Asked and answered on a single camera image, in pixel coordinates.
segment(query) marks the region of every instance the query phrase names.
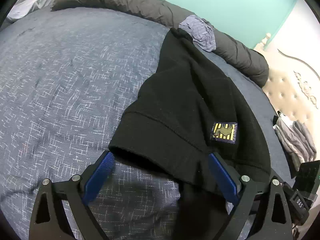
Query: clothing label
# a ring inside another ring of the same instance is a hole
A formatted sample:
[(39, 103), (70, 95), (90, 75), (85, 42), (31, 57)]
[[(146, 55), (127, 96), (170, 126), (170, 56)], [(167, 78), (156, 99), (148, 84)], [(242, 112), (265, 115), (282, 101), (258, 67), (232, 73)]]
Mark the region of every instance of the clothing label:
[(238, 124), (236, 122), (215, 122), (212, 127), (212, 139), (227, 143), (236, 143)]

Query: blue gripper pad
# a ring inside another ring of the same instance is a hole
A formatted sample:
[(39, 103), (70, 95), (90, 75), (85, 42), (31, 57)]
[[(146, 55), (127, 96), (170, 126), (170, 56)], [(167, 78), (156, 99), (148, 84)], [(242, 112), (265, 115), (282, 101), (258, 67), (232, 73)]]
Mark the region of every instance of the blue gripper pad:
[(236, 184), (213, 153), (209, 155), (209, 170), (217, 181), (224, 198), (228, 202), (233, 203), (233, 205), (237, 205), (239, 198), (237, 195)]
[(85, 184), (84, 194), (82, 196), (82, 202), (85, 205), (88, 205), (90, 201), (95, 200), (105, 179), (111, 173), (114, 165), (115, 157), (111, 152), (109, 152)]

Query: beige upholstered headboard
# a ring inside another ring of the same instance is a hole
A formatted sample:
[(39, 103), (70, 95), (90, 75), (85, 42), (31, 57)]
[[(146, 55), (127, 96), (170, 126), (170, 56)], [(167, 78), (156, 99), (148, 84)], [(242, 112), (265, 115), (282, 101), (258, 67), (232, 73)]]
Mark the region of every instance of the beige upholstered headboard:
[[(276, 111), (281, 111), (293, 121), (300, 120), (306, 124), (316, 145), (316, 160), (320, 160), (319, 73), (294, 55), (286, 55), (277, 48), (264, 50), (270, 36), (267, 33), (254, 48), (265, 57), (269, 65), (268, 81), (262, 89)], [(317, 194), (318, 198), (309, 211), (308, 220), (303, 226), (298, 227), (299, 239), (309, 229), (320, 211), (320, 188)]]

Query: bolt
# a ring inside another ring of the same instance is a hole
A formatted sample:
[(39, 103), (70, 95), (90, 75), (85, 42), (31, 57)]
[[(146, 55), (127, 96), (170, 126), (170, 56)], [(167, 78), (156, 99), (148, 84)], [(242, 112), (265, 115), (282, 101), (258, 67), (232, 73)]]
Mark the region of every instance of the bolt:
[(248, 182), (250, 180), (250, 178), (247, 175), (243, 175), (241, 179), (245, 182)]
[(80, 179), (80, 175), (76, 174), (72, 176), (73, 181), (78, 181)]
[(276, 186), (278, 186), (280, 184), (279, 180), (277, 180), (277, 179), (273, 179), (272, 183), (273, 183), (273, 185), (276, 185)]
[(42, 181), (42, 184), (43, 184), (43, 185), (48, 185), (48, 184), (49, 184), (49, 182), (50, 182), (50, 180), (49, 180), (49, 179), (44, 179), (44, 180)]

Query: mattress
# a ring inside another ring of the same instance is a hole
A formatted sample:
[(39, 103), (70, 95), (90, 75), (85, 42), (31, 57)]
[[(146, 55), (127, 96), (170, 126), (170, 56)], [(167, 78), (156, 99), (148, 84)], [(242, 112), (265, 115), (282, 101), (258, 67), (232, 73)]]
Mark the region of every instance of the mattress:
[[(0, 32), (0, 207), (21, 239), (28, 239), (41, 181), (81, 174), (107, 148), (123, 111), (156, 71), (167, 32), (109, 9), (48, 7)], [(222, 58), (202, 52), (242, 92), (271, 166), (290, 182), (268, 98)], [(90, 208), (110, 239), (170, 239), (179, 197), (177, 182), (117, 160)], [(82, 239), (68, 203), (65, 209)]]

